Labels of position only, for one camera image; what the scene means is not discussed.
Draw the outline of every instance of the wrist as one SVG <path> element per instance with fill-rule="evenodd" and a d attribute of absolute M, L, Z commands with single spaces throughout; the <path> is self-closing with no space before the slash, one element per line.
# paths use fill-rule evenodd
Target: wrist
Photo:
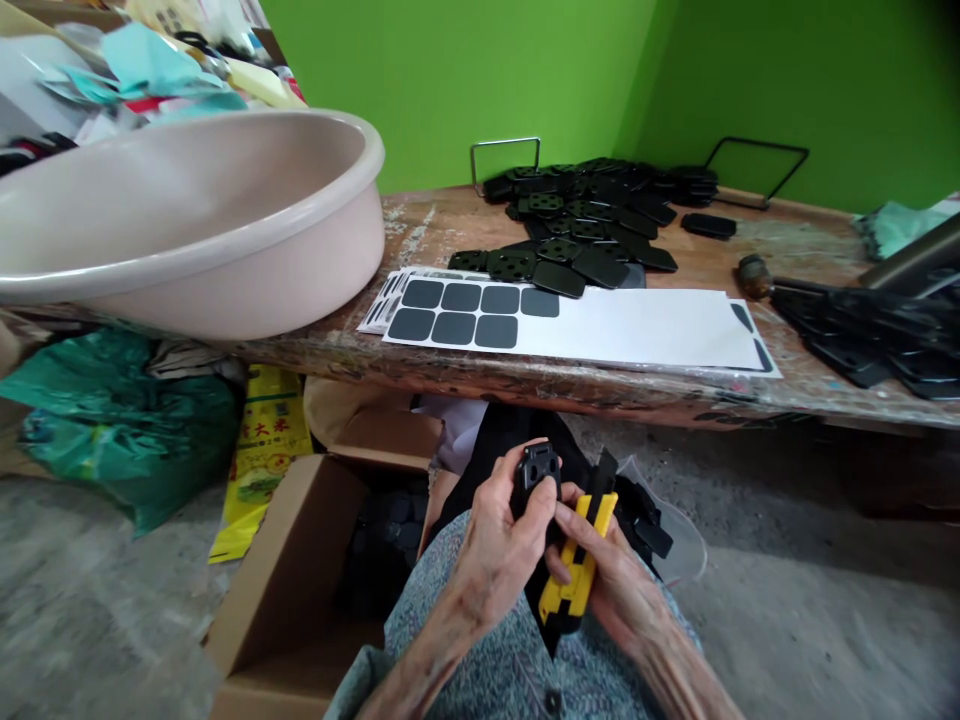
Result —
<path fill-rule="evenodd" d="M 453 656 L 463 657 L 484 635 L 477 613 L 462 589 L 448 585 L 430 616 L 426 628 L 433 628 L 433 634 L 444 644 Z"/>
<path fill-rule="evenodd" d="M 622 648 L 635 663 L 646 658 L 653 648 L 669 641 L 668 635 L 678 625 L 659 586 L 650 583 L 640 590 L 639 612 L 633 618 L 627 647 Z"/>

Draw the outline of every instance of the hand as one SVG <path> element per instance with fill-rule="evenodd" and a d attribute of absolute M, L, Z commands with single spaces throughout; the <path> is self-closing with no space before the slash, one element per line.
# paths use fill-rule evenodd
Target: hand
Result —
<path fill-rule="evenodd" d="M 643 638 L 669 622 L 669 608 L 660 588 L 630 547 L 617 523 L 610 518 L 607 536 L 600 533 L 567 504 L 575 505 L 583 490 L 573 483 L 561 487 L 555 518 L 564 534 L 590 553 L 597 561 L 597 573 L 590 592 L 590 610 L 617 646 L 634 657 Z M 546 551 L 547 568 L 561 585 L 571 582 L 570 572 L 560 560 L 560 549 Z"/>
<path fill-rule="evenodd" d="M 542 480 L 519 518 L 510 511 L 510 495 L 523 448 L 545 440 L 531 440 L 498 458 L 473 496 L 470 524 L 442 601 L 454 602 L 466 616 L 474 642 L 507 616 L 543 556 L 557 505 L 556 481 Z"/>

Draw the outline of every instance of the plastic bag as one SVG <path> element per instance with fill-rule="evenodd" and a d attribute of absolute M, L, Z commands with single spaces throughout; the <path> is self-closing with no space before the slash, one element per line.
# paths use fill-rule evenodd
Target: plastic bag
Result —
<path fill-rule="evenodd" d="M 631 455 L 617 470 L 631 482 L 640 485 L 660 509 L 660 527 L 673 538 L 673 547 L 667 557 L 654 556 L 653 566 L 660 573 L 663 584 L 675 587 L 684 580 L 697 580 L 707 568 L 707 544 L 699 533 L 693 521 L 679 508 L 674 507 L 653 492 L 650 485 L 640 474 L 636 458 Z"/>
<path fill-rule="evenodd" d="M 36 408 L 20 447 L 57 478 L 105 493 L 134 537 L 225 476 L 239 424 L 220 378 L 147 375 L 153 344 L 103 328 L 37 351 L 0 381 L 0 396 Z"/>
<path fill-rule="evenodd" d="M 222 527 L 210 549 L 211 565 L 246 555 L 293 458 L 313 452 L 296 373 L 272 365 L 250 366 L 236 442 Z"/>

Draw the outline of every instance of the bowl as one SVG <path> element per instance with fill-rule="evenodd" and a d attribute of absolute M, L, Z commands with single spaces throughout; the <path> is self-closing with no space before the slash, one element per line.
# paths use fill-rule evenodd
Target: bowl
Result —
<path fill-rule="evenodd" d="M 203 340 L 318 320 L 383 258 L 380 135 L 332 110 L 148 127 L 0 180 L 0 303 L 73 302 Z"/>

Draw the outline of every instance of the black adhesive square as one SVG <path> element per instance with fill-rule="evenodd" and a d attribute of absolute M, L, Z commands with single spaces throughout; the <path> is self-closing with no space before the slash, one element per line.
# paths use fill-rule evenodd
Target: black adhesive square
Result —
<path fill-rule="evenodd" d="M 443 283 L 433 280 L 411 280 L 403 293 L 403 304 L 407 307 L 433 308 L 440 304 L 443 295 Z"/>
<path fill-rule="evenodd" d="M 476 324 L 477 317 L 471 313 L 440 313 L 430 339 L 445 345 L 469 345 Z"/>
<path fill-rule="evenodd" d="M 480 288 L 466 283 L 449 283 L 443 291 L 440 307 L 444 310 L 473 312 L 480 307 Z"/>
<path fill-rule="evenodd" d="M 480 303 L 483 312 L 513 315 L 519 308 L 520 288 L 488 286 L 483 289 L 483 301 Z"/>
<path fill-rule="evenodd" d="M 517 319 L 510 315 L 481 315 L 473 341 L 480 347 L 507 350 L 517 346 L 517 328 Z"/>
<path fill-rule="evenodd" d="M 432 328 L 433 313 L 431 311 L 401 308 L 390 323 L 387 335 L 397 340 L 420 341 L 430 337 Z"/>
<path fill-rule="evenodd" d="M 560 317 L 560 298 L 536 288 L 524 288 L 520 312 L 532 317 Z"/>

